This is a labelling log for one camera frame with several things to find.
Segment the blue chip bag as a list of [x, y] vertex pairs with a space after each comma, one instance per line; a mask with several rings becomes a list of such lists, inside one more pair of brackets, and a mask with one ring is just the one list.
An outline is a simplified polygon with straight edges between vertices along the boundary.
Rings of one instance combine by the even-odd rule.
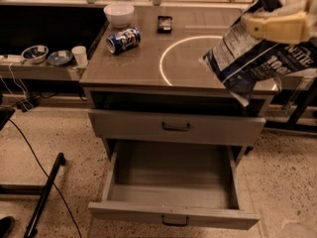
[[201, 58], [242, 105], [249, 104], [257, 82], [317, 67], [316, 39], [297, 45], [256, 39], [242, 23], [245, 14], [277, 17], [298, 13], [299, 1], [256, 1]]

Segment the grey drawer cabinet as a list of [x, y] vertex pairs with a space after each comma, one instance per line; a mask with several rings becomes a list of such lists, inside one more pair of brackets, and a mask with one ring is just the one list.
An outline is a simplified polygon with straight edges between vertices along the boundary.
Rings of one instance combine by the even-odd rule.
[[[90, 110], [264, 118], [277, 93], [273, 80], [258, 82], [243, 106], [200, 61], [240, 14], [234, 8], [138, 7], [133, 24], [141, 43], [119, 55], [100, 43], [80, 80]], [[172, 18], [170, 33], [158, 32], [158, 16]], [[120, 141], [141, 141], [98, 138], [108, 154]]]

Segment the open lower drawer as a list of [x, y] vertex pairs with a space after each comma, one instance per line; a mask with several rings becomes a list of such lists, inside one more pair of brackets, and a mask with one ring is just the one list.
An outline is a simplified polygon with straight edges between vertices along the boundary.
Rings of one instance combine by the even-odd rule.
[[248, 230], [260, 218], [244, 209], [228, 146], [120, 141], [94, 217], [166, 226]]

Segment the closed upper drawer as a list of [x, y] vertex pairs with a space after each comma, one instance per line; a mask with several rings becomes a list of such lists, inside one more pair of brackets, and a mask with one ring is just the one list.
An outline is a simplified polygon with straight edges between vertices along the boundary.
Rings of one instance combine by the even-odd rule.
[[250, 146], [264, 127], [260, 117], [230, 117], [114, 110], [88, 112], [95, 135], [174, 143]]

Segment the small black tray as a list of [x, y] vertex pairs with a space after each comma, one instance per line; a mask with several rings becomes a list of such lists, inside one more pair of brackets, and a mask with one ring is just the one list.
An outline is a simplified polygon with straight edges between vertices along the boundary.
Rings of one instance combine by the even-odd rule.
[[172, 18], [170, 16], [158, 16], [159, 33], [170, 33], [172, 31]]

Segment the white bowl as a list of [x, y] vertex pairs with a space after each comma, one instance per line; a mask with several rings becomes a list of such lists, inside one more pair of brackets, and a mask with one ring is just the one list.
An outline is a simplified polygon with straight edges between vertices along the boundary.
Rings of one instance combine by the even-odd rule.
[[131, 23], [135, 8], [132, 4], [116, 2], [107, 5], [103, 11], [113, 27], [125, 28]]

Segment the blue soda can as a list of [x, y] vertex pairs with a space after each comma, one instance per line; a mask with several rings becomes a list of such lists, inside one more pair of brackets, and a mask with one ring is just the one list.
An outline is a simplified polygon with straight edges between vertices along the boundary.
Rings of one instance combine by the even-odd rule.
[[107, 48], [113, 55], [135, 48], [140, 42], [141, 34], [136, 27], [110, 34], [106, 39]]

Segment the white paper cup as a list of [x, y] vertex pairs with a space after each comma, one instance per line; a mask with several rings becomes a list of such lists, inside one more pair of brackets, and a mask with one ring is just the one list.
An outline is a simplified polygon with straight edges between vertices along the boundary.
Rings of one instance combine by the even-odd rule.
[[88, 65], [85, 46], [76, 46], [71, 50], [71, 52], [73, 53], [75, 60], [79, 66], [84, 67]]

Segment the small blue-white bowl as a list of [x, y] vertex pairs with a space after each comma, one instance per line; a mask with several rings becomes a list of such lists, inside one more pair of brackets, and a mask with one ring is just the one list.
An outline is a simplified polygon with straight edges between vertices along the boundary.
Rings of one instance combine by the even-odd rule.
[[32, 46], [25, 49], [22, 52], [22, 58], [25, 61], [38, 64], [43, 62], [46, 59], [48, 52], [49, 52], [49, 48], [46, 46], [43, 46], [43, 45]]

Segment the white power strip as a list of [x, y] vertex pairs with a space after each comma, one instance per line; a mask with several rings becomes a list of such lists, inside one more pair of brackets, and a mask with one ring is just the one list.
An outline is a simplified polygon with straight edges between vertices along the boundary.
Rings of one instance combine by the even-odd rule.
[[17, 55], [0, 56], [1, 63], [22, 63], [24, 59]]

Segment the black floor stand bar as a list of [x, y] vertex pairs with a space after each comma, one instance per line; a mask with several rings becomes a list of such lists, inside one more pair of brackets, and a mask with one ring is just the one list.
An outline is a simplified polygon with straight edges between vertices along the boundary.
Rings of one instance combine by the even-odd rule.
[[58, 153], [54, 161], [52, 170], [48, 176], [47, 182], [41, 190], [40, 199], [36, 205], [31, 220], [26, 228], [24, 238], [34, 238], [37, 235], [37, 225], [46, 206], [46, 202], [49, 198], [50, 192], [53, 188], [54, 180], [57, 172], [61, 166], [65, 165], [65, 158], [63, 153]]

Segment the black shoe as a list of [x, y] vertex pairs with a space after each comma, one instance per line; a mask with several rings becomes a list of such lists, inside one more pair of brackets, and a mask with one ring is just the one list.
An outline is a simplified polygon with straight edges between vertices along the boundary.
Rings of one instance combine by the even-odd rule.
[[0, 219], [0, 238], [7, 238], [12, 232], [15, 219], [12, 216], [6, 216]]

